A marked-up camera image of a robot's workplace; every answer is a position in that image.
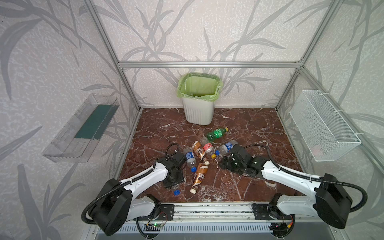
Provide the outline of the brown coffee bottle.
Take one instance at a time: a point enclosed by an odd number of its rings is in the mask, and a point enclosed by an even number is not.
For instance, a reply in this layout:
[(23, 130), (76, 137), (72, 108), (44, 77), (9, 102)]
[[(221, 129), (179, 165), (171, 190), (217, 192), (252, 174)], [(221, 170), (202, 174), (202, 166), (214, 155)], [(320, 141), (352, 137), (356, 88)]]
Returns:
[(190, 189), (190, 193), (196, 194), (200, 184), (203, 182), (203, 180), (206, 176), (207, 171), (208, 171), (208, 166), (206, 164), (200, 163), (198, 165), (196, 175), (194, 178), (194, 182), (193, 182), (192, 187)]
[(208, 166), (210, 164), (209, 160), (206, 157), (206, 153), (199, 141), (195, 141), (192, 145), (195, 155), (201, 160), (201, 162)]

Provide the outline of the clear bottle red label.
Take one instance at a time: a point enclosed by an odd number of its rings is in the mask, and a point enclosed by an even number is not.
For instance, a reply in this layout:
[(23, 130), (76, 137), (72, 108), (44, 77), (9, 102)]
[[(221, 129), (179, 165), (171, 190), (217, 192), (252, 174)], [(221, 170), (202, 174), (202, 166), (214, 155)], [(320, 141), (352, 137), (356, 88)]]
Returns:
[(212, 143), (208, 140), (208, 138), (206, 136), (202, 136), (200, 138), (200, 143), (201, 143), (207, 156), (211, 156), (212, 154), (215, 153), (215, 149), (214, 149)]

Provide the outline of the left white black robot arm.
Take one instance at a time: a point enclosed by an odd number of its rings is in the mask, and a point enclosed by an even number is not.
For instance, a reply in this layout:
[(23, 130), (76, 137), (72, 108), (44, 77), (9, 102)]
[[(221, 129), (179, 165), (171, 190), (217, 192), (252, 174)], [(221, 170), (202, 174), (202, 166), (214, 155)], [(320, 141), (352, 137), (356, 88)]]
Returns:
[(185, 157), (162, 157), (141, 173), (121, 181), (108, 180), (96, 199), (81, 213), (89, 225), (97, 225), (107, 236), (115, 234), (125, 222), (139, 217), (154, 219), (161, 214), (161, 202), (153, 196), (138, 196), (158, 182), (173, 187), (184, 181)]

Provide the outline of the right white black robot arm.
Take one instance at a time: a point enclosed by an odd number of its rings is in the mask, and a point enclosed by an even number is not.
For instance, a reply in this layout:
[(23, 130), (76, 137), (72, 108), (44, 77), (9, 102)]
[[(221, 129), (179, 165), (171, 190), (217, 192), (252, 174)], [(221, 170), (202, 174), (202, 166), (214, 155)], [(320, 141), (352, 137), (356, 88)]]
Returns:
[(289, 232), (297, 215), (320, 218), (329, 226), (344, 229), (349, 214), (367, 203), (368, 194), (363, 188), (340, 182), (330, 174), (321, 177), (284, 167), (274, 160), (269, 147), (262, 147), (267, 151), (267, 157), (252, 156), (239, 144), (230, 147), (226, 153), (217, 150), (216, 154), (223, 170), (274, 181), (302, 193), (301, 196), (275, 194), (268, 204), (252, 205), (257, 220), (292, 220), (285, 228), (278, 226), (273, 231)]

